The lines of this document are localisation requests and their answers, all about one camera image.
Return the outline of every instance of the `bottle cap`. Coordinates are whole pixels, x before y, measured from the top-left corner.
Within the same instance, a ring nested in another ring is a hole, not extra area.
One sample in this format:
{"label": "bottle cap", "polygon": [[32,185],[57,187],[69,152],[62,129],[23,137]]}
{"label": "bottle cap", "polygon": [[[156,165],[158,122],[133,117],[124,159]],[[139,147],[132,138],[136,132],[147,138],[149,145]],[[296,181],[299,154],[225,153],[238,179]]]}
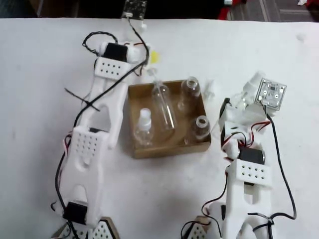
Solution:
{"label": "bottle cap", "polygon": [[150,130],[152,126],[151,111],[148,108],[143,108],[140,110],[140,118],[138,122],[138,127],[140,130],[147,131]]}

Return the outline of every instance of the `dark floor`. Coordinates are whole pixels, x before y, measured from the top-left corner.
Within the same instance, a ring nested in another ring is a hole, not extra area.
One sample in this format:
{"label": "dark floor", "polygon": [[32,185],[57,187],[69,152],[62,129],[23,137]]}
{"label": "dark floor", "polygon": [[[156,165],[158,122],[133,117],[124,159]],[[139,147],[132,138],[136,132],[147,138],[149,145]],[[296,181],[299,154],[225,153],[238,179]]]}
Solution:
{"label": "dark floor", "polygon": [[[223,0],[149,0],[146,18],[216,19]],[[247,0],[231,8],[228,20],[317,21],[319,7],[298,6],[298,0]],[[124,0],[0,0],[0,17],[98,17],[118,18]]]}
{"label": "dark floor", "polygon": [[297,0],[248,0],[234,6],[229,20],[248,21],[319,21],[319,7],[298,6]]}

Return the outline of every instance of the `open cardboard tray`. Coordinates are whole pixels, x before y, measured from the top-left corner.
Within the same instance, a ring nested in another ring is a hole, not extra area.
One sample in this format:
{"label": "open cardboard tray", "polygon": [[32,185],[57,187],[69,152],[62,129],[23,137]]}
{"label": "open cardboard tray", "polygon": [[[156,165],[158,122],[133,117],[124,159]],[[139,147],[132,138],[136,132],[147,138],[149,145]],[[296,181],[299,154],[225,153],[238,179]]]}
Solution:
{"label": "open cardboard tray", "polygon": [[[209,135],[203,142],[185,145],[184,137],[190,127],[191,120],[198,116],[205,116],[205,108],[202,96],[200,95],[196,104],[196,108],[188,115],[179,111],[177,103],[180,99],[181,83],[183,81],[164,82],[170,90],[170,98],[176,116],[177,127],[174,131],[162,131],[159,124],[159,117],[156,115],[155,105],[152,101],[152,89],[154,84],[141,84],[129,86],[129,108],[130,108],[130,126],[133,139],[133,155],[134,158],[163,157],[169,155],[178,155],[194,152],[205,152],[211,143]],[[153,144],[151,147],[141,147],[136,142],[133,133],[138,123],[140,110],[149,108],[152,112],[152,127],[154,128]]]}

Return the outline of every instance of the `glass bottle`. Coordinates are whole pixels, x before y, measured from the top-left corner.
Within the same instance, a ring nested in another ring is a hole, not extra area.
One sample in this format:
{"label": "glass bottle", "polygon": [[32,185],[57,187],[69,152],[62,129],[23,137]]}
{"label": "glass bottle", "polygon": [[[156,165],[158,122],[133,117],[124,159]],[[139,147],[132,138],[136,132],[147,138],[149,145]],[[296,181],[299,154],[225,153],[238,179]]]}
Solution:
{"label": "glass bottle", "polygon": [[148,147],[153,144],[153,135],[151,111],[143,108],[140,110],[140,118],[134,130],[134,137],[140,146]]}
{"label": "glass bottle", "polygon": [[152,100],[160,121],[162,130],[176,128],[176,118],[172,107],[169,88],[162,81],[155,80],[152,90]]}
{"label": "glass bottle", "polygon": [[181,84],[180,100],[177,104],[178,109],[185,114],[192,112],[196,108],[199,95],[198,80],[191,76]]}
{"label": "glass bottle", "polygon": [[184,138],[185,144],[203,142],[210,133],[210,123],[206,116],[193,119]]}

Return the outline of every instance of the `black wire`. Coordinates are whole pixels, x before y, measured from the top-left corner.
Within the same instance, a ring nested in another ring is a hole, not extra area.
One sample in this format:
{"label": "black wire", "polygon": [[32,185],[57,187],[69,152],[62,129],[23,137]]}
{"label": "black wire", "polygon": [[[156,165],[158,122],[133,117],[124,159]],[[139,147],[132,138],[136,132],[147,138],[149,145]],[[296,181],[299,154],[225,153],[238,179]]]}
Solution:
{"label": "black wire", "polygon": [[218,198],[215,198],[215,199],[212,199],[212,200],[207,201],[207,202],[204,203],[203,206],[201,207],[201,212],[203,213],[203,215],[206,216],[206,217],[208,217],[208,218],[213,219],[213,220],[217,223],[219,235],[220,235],[221,238],[222,238],[223,236],[222,236],[221,229],[220,229],[220,226],[219,226],[218,221],[217,221],[215,218],[211,217],[210,215],[206,214],[206,213],[204,212],[204,208],[205,208],[205,206],[206,206],[207,204],[212,203],[212,202],[215,202],[215,201],[221,199],[221,198],[224,196],[224,194],[225,194],[225,192],[226,192],[226,188],[227,188],[227,181],[228,181],[228,174],[226,174],[226,182],[225,182],[225,187],[224,187],[224,190],[223,190],[222,194],[221,194]]}
{"label": "black wire", "polygon": [[295,220],[295,219],[297,218],[296,204],[295,204],[293,195],[292,195],[292,193],[291,193],[291,190],[290,190],[288,181],[287,181],[287,179],[286,179],[283,166],[282,166],[282,164],[281,164],[281,159],[280,159],[280,153],[279,153],[279,146],[278,146],[278,139],[277,139],[275,124],[274,124],[274,122],[273,122],[273,119],[269,116],[269,114],[266,113],[266,107],[264,107],[264,111],[265,111],[265,114],[266,114],[267,118],[269,119],[269,121],[270,121],[270,123],[271,123],[271,125],[272,125],[272,128],[273,128],[273,133],[274,133],[274,138],[275,138],[275,145],[276,145],[276,151],[277,151],[277,158],[278,158],[278,164],[279,164],[279,167],[280,167],[281,175],[282,175],[282,177],[283,177],[283,180],[284,180],[285,185],[286,185],[287,190],[288,190],[288,194],[289,194],[289,197],[290,197],[292,206],[293,206],[293,213],[294,213],[293,216],[290,216],[290,215],[288,215],[288,214],[286,214],[286,213],[274,213],[274,214],[272,214],[272,215],[270,216],[270,218],[271,218],[271,219],[274,219],[275,217],[283,216],[283,217],[286,217],[286,218]]}
{"label": "black wire", "polygon": [[188,224],[190,224],[190,223],[197,223],[197,224],[200,224],[200,225],[203,225],[203,226],[208,226],[208,225],[210,225],[210,222],[209,223],[201,223],[201,222],[199,222],[199,221],[189,221],[189,222],[187,222],[187,223],[185,223],[184,225],[183,225],[183,227],[181,228],[181,230],[180,230],[180,238],[181,239],[183,239],[183,230],[184,230],[184,228],[186,227],[186,225],[188,225]]}
{"label": "black wire", "polygon": [[[286,185],[286,188],[288,190],[288,194],[289,194],[289,197],[290,197],[290,200],[291,200],[291,204],[293,206],[293,215],[290,216],[286,213],[274,213],[272,214],[270,217],[267,217],[268,218],[268,223],[266,224],[262,224],[262,225],[259,225],[257,227],[255,227],[253,229],[253,231],[259,229],[259,228],[262,228],[262,227],[265,227],[265,226],[268,226],[268,237],[269,239],[273,239],[273,235],[272,235],[272,225],[274,224],[273,222],[273,219],[275,217],[279,217],[279,216],[282,216],[282,217],[286,217],[286,218],[289,218],[291,220],[295,220],[297,218],[297,209],[296,209],[296,204],[295,204],[295,201],[294,201],[294,198],[293,198],[293,195],[291,193],[291,190],[290,190],[290,187],[289,187],[289,184],[288,184],[288,181],[286,179],[286,176],[285,176],[285,173],[284,173],[284,169],[283,169],[283,166],[281,164],[281,159],[280,159],[280,153],[279,153],[279,146],[278,146],[278,139],[277,139],[277,134],[276,134],[276,128],[275,128],[275,123],[273,121],[273,119],[270,117],[269,114],[267,114],[266,112],[266,106],[263,106],[263,109],[264,109],[264,112],[266,114],[266,117],[267,119],[269,119],[271,125],[272,125],[272,128],[273,128],[273,134],[274,134],[274,139],[275,139],[275,145],[276,145],[276,152],[277,152],[277,158],[278,158],[278,164],[279,164],[279,167],[280,167],[280,172],[281,172],[281,175],[283,177],[283,180],[285,182],[285,185]],[[260,216],[260,214],[258,213],[252,213],[252,214],[249,214],[249,215],[257,215],[257,216]]]}
{"label": "black wire", "polygon": [[96,56],[100,56],[99,52],[97,50],[92,50],[90,47],[88,47],[88,45],[86,44],[87,40],[90,39],[91,36],[94,36],[94,35],[108,35],[108,36],[111,36],[113,37],[113,39],[115,40],[115,43],[118,44],[119,41],[118,39],[111,33],[108,33],[108,32],[105,32],[105,31],[96,31],[96,32],[91,32],[89,35],[87,35],[83,42],[82,42],[82,46],[84,46],[88,51],[94,53]]}
{"label": "black wire", "polygon": [[55,208],[53,207],[53,205],[56,204],[56,201],[50,204],[50,208],[55,211]]}
{"label": "black wire", "polygon": [[[96,98],[94,98],[92,101],[90,101],[90,102],[89,102],[90,105],[92,105],[92,104],[93,104],[94,102],[96,102],[98,99],[100,99],[101,97],[103,97],[106,93],[110,92],[110,91],[111,91],[113,88],[115,88],[119,83],[121,83],[129,74],[133,73],[137,68],[143,66],[144,64],[147,64],[147,62],[148,62],[148,59],[149,59],[149,56],[150,56],[149,49],[148,49],[148,47],[146,46],[146,43],[144,42],[144,40],[142,39],[142,37],[141,37],[141,36],[139,35],[139,33],[135,30],[135,28],[132,26],[132,24],[131,24],[131,22],[130,22],[130,19],[128,19],[128,20],[129,20],[129,24],[130,24],[131,28],[133,29],[134,33],[135,33],[136,36],[141,40],[141,42],[143,43],[143,45],[144,45],[144,47],[145,47],[145,49],[146,49],[146,59],[145,59],[143,62],[141,62],[140,64],[138,64],[138,65],[136,65],[135,67],[133,67],[130,71],[128,71],[124,76],[122,76],[118,81],[116,81],[116,82],[115,82],[110,88],[108,88],[105,92],[101,93],[101,94],[98,95]],[[93,53],[95,53],[95,52],[97,52],[97,51],[94,52],[93,50],[91,50],[91,49],[86,45],[86,41],[87,41],[92,35],[96,35],[96,34],[102,34],[102,32],[92,32],[92,33],[90,33],[90,34],[84,39],[84,41],[83,41],[83,43],[82,43],[82,45],[83,45],[84,47],[86,47],[89,51],[91,51],[91,52],[93,52]],[[112,34],[110,34],[110,33],[107,33],[106,35],[112,36],[112,37],[115,39],[115,42],[118,43],[118,41],[117,41],[117,39],[116,39],[116,37],[115,37],[114,35],[112,35]],[[77,123],[78,123],[78,120],[80,119],[81,115],[83,114],[84,111],[86,111],[86,110],[90,107],[90,105],[86,105],[86,106],[79,112],[79,114],[76,116],[75,121],[74,121],[74,125],[73,125],[74,127],[76,127],[76,125],[77,125]],[[56,190],[56,193],[57,193],[57,195],[58,195],[58,199],[59,199],[59,201],[60,201],[60,203],[61,203],[61,206],[62,206],[62,208],[63,208],[63,211],[66,210],[66,207],[65,207],[65,204],[64,204],[64,202],[63,202],[62,196],[61,196],[61,194],[60,194],[59,185],[58,185],[58,178],[59,178],[59,172],[60,172],[60,170],[61,170],[61,165],[62,165],[62,162],[63,162],[64,157],[65,157],[65,152],[64,152],[64,153],[62,154],[62,156],[61,156],[61,159],[60,159],[60,162],[59,162],[59,164],[58,164],[58,168],[57,168],[56,174],[55,174],[55,190]],[[74,229],[73,223],[72,223],[70,220],[68,220],[68,223],[69,223],[69,225],[70,225],[70,228],[71,228],[71,230],[72,230],[72,232],[73,232],[75,238],[76,238],[76,239],[79,239],[79,237],[77,236],[76,231],[75,231],[75,229]]]}
{"label": "black wire", "polygon": [[71,96],[74,96],[75,98],[81,100],[82,102],[85,102],[87,105],[89,105],[90,107],[92,107],[93,109],[95,109],[96,111],[100,111],[98,108],[96,108],[94,105],[91,105],[89,101],[82,99],[81,97],[77,96],[76,94],[74,94],[72,91],[68,90],[67,88],[64,87],[64,90],[69,93]]}

